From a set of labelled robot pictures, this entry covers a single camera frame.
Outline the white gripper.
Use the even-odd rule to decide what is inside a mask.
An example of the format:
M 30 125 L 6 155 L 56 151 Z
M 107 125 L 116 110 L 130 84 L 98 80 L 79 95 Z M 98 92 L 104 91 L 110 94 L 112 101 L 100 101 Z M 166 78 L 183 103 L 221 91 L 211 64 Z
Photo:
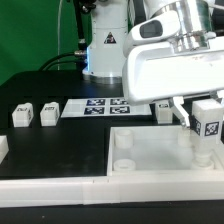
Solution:
M 208 35 L 208 47 L 177 52 L 171 39 L 181 28 L 178 14 L 166 12 L 134 26 L 123 51 L 123 93 L 132 105 L 169 99 L 172 113 L 190 128 L 182 96 L 217 91 L 224 107 L 224 36 Z

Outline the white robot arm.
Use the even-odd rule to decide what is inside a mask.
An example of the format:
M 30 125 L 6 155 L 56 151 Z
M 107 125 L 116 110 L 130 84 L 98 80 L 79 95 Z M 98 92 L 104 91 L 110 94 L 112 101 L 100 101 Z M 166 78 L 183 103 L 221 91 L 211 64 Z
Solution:
M 166 100 L 185 127 L 186 98 L 223 98 L 224 36 L 215 0 L 96 0 L 86 80 L 123 84 L 131 105 Z

